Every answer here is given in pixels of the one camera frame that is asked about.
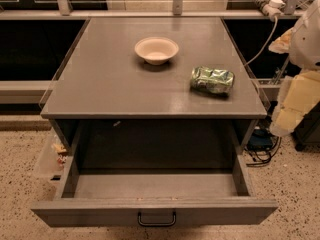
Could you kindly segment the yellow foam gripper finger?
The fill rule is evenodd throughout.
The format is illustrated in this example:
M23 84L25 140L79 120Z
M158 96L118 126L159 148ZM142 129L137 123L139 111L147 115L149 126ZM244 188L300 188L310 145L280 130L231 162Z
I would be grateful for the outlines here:
M280 86L271 117L270 132L286 136L320 102L320 72L303 70L294 77L286 76Z
M292 37L292 28L288 29L280 37L272 41L268 47L268 50L277 54L288 53L290 44L291 44L291 37Z

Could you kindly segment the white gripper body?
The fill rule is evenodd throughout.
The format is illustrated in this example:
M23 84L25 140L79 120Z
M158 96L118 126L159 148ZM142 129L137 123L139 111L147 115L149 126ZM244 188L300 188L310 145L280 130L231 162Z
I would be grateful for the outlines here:
M301 69L320 69L320 0L314 0L292 28L289 58Z

